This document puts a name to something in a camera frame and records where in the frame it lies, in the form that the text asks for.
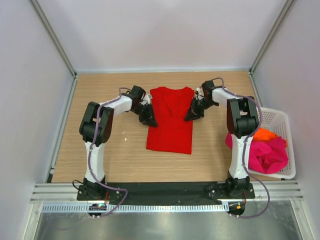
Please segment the red t shirt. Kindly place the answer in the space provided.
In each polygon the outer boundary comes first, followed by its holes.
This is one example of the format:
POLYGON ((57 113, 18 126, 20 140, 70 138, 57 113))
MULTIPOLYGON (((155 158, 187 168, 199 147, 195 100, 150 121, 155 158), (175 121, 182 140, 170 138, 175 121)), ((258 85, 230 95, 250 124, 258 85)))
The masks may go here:
POLYGON ((194 97, 190 87, 170 89, 165 86, 150 90, 157 127, 149 127, 146 149, 190 155, 193 122, 185 121, 194 97))

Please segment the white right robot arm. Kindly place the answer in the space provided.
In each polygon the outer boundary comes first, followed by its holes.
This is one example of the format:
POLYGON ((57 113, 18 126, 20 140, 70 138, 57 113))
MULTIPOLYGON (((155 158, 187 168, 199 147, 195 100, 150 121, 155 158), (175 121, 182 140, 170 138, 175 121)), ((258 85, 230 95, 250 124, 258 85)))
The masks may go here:
POLYGON ((184 121, 194 121, 204 117, 205 110, 212 106, 226 106, 226 126, 231 136, 231 164, 225 183, 209 185, 211 198, 214 191, 222 191, 223 198, 240 199, 255 197, 250 183, 249 156, 254 134, 259 130, 262 120, 261 108, 253 96, 243 96, 229 91, 223 79, 221 86, 214 84, 215 78, 207 80, 197 88, 184 121))

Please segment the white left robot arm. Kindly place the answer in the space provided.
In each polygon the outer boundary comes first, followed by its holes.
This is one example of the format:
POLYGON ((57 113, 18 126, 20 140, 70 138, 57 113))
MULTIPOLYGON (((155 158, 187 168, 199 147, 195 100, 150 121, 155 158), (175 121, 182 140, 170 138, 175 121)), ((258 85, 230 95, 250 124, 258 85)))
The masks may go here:
POLYGON ((113 127, 113 120, 122 113, 133 112, 145 126, 158 126, 155 118, 152 95, 137 85, 132 89, 121 87, 116 98, 105 102, 88 103, 83 115, 79 133, 86 148, 86 173, 77 188, 77 199, 101 200, 110 187, 106 187, 104 152, 113 127))

